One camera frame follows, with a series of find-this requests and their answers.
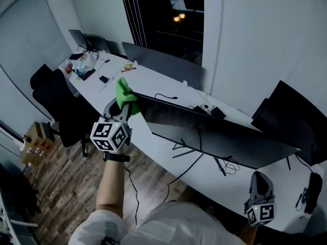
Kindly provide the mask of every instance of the person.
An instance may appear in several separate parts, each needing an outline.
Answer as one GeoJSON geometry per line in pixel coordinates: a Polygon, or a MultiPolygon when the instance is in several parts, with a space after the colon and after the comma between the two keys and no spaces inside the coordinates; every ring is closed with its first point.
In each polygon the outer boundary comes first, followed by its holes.
{"type": "Polygon", "coordinates": [[[253,244],[256,228],[237,237],[192,203],[164,202],[128,233],[123,221],[124,163],[106,161],[96,210],[72,234],[69,245],[253,244]]]}

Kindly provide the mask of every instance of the cardboard box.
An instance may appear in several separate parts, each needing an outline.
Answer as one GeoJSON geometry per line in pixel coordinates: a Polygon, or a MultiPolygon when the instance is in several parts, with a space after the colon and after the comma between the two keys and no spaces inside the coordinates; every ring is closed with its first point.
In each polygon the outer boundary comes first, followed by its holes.
{"type": "Polygon", "coordinates": [[[44,158],[49,154],[55,143],[46,137],[44,127],[47,129],[47,124],[39,124],[34,122],[27,132],[27,136],[30,137],[31,142],[25,142],[25,147],[20,152],[21,161],[23,164],[32,163],[38,167],[44,158]]]}
{"type": "Polygon", "coordinates": [[[32,124],[26,135],[32,139],[29,145],[33,147],[35,152],[38,152],[37,148],[39,148],[48,154],[55,146],[55,143],[45,136],[44,127],[38,122],[32,124]]]}
{"type": "Polygon", "coordinates": [[[33,145],[26,142],[24,150],[20,152],[21,162],[23,164],[32,163],[34,166],[38,167],[45,156],[41,157],[39,153],[36,153],[33,149],[36,149],[33,145]]]}
{"type": "Polygon", "coordinates": [[[42,136],[43,136],[43,142],[41,144],[40,149],[42,149],[44,152],[46,152],[48,154],[53,150],[53,148],[55,146],[55,142],[52,141],[51,139],[47,138],[45,130],[44,130],[44,127],[47,127],[47,126],[48,125],[44,124],[44,123],[42,123],[40,125],[41,133],[42,133],[42,136]]]}

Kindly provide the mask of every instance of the computer monitor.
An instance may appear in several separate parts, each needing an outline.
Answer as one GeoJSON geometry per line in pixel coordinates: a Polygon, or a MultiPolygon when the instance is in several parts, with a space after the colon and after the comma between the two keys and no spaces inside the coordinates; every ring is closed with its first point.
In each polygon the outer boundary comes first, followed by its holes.
{"type": "Polygon", "coordinates": [[[238,164],[254,169],[297,151],[257,130],[149,96],[135,95],[153,134],[190,149],[218,158],[232,156],[238,164]]]}
{"type": "Polygon", "coordinates": [[[181,83],[187,81],[189,86],[202,89],[204,69],[201,65],[136,44],[122,42],[122,45],[129,61],[137,61],[162,75],[181,83]]]}
{"type": "Polygon", "coordinates": [[[327,159],[327,118],[305,97],[280,81],[253,117],[253,126],[270,137],[296,146],[309,165],[327,159]]]}
{"type": "Polygon", "coordinates": [[[68,31],[70,32],[71,36],[73,37],[73,39],[75,40],[78,46],[88,51],[92,51],[91,46],[89,45],[89,43],[87,42],[87,40],[85,39],[84,35],[80,30],[69,29],[68,31]]]}
{"type": "Polygon", "coordinates": [[[84,34],[84,37],[92,49],[98,50],[98,51],[104,50],[106,53],[110,54],[110,50],[108,48],[106,39],[104,39],[100,36],[89,35],[89,34],[84,34]]]}

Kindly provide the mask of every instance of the sleeve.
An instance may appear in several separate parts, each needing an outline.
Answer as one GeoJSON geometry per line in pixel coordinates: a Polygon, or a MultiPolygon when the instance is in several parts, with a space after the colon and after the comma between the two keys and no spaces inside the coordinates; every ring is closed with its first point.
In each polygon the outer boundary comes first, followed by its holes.
{"type": "Polygon", "coordinates": [[[118,215],[108,210],[97,210],[75,230],[68,245],[100,245],[105,237],[115,244],[126,234],[127,226],[118,215]]]}

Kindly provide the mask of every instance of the wooden floor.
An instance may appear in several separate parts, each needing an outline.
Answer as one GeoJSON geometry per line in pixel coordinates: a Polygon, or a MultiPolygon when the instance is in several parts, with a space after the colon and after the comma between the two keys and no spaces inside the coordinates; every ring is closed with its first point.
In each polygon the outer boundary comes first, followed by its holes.
{"type": "MultiPolygon", "coordinates": [[[[74,230],[95,209],[97,190],[104,170],[103,153],[88,144],[87,158],[82,157],[80,143],[65,148],[56,136],[56,147],[39,168],[32,168],[26,177],[39,190],[39,208],[31,221],[39,224],[35,235],[41,245],[67,244],[74,230]]],[[[134,146],[128,148],[131,161],[126,167],[140,201],[138,224],[167,195],[167,184],[173,175],[156,164],[134,146]]],[[[169,200],[187,200],[191,190],[181,181],[170,186],[169,200]]],[[[136,200],[134,190],[125,171],[124,220],[135,228],[136,200]]]]}

